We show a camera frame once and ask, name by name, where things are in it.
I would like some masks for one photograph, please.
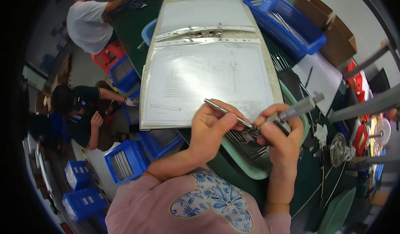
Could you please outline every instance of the red stool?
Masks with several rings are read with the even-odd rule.
[[[120,40],[115,40],[108,44],[100,53],[92,55],[92,59],[101,70],[110,76],[110,69],[124,55],[126,55],[126,51],[121,46]]]

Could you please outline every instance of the yellow tape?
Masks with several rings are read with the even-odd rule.
[[[83,149],[83,147],[80,147],[80,149],[82,150],[83,157],[85,158],[85,161],[86,161],[86,165],[89,167],[89,171],[92,173],[92,176],[93,176],[94,173],[93,173],[91,165],[88,162],[88,159],[86,158],[85,150]],[[101,188],[100,183],[95,178],[94,178],[94,181],[96,182],[96,185],[100,189],[100,191],[104,194],[104,198],[111,204],[111,200],[108,199],[108,196],[107,196],[106,192],[103,190],[103,188]]]

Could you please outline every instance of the person sitting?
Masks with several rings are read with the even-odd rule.
[[[37,143],[36,149],[42,146],[63,155],[67,152],[69,139],[53,124],[56,120],[55,114],[51,112],[50,117],[47,117],[44,114],[30,112],[27,132]]]
[[[98,2],[75,0],[67,15],[67,31],[72,41],[91,54],[100,53],[104,47],[117,40],[108,14],[124,0]]]
[[[137,102],[114,92],[105,81],[98,81],[94,87],[73,89],[58,85],[51,101],[54,111],[64,116],[67,133],[84,148],[105,152],[114,142],[129,139],[128,134],[112,131],[103,119],[106,112],[112,114],[121,103],[133,107]]]

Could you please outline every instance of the metal disc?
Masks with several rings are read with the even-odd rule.
[[[377,122],[375,129],[374,129],[374,134],[378,134],[379,132],[383,133],[382,137],[375,137],[374,140],[379,145],[384,146],[388,143],[390,134],[392,133],[392,129],[390,127],[390,123],[389,123],[388,119],[383,118]]]
[[[330,161],[333,167],[338,167],[344,161],[345,153],[346,138],[341,132],[338,132],[330,144]]]

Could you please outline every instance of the hand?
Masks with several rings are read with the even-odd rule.
[[[286,136],[273,122],[265,122],[265,119],[274,114],[274,112],[282,112],[288,107],[289,105],[287,104],[272,105],[258,116],[254,125],[261,127],[262,135],[272,143],[270,159],[274,165],[297,167],[304,129],[301,119],[296,117],[288,121],[288,124],[292,128],[289,136]],[[257,142],[263,145],[265,144],[265,139],[262,136],[258,136]]]
[[[236,116],[249,122],[236,107],[216,99],[211,99],[211,101],[232,113],[224,115],[212,106],[204,104],[194,115],[189,150],[193,158],[202,164],[215,158],[222,137],[227,131],[230,129],[242,131],[244,129],[243,126],[237,124]]]
[[[130,100],[129,98],[125,98],[124,103],[129,107],[137,107],[139,102],[137,100]]]
[[[90,121],[90,124],[92,125],[92,127],[96,127],[96,128],[101,127],[101,125],[103,124],[103,118],[101,117],[99,111],[96,111],[93,114],[93,117],[92,117],[92,120]]]

